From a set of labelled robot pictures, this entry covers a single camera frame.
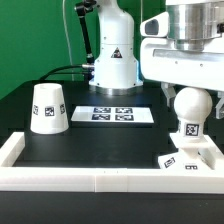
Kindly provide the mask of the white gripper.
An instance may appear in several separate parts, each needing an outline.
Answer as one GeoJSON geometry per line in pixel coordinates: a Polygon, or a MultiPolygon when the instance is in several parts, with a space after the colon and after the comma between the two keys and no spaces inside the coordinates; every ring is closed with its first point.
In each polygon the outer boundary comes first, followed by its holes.
{"type": "MultiPolygon", "coordinates": [[[[168,39],[144,39],[140,65],[145,79],[162,82],[167,106],[176,96],[174,84],[224,91],[224,39],[207,41],[202,52],[176,50],[168,39]]],[[[216,118],[222,119],[224,92],[217,97],[216,118]]]]}

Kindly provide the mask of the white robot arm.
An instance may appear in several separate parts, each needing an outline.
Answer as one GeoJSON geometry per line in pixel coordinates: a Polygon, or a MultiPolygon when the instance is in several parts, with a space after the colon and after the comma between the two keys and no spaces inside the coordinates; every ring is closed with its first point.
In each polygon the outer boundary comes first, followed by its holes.
{"type": "Polygon", "coordinates": [[[136,70],[158,81],[169,98],[173,86],[214,90],[224,118],[224,0],[166,0],[163,13],[140,25],[140,61],[133,57],[133,19],[116,0],[97,0],[100,55],[91,84],[108,92],[132,88],[136,70]]]}

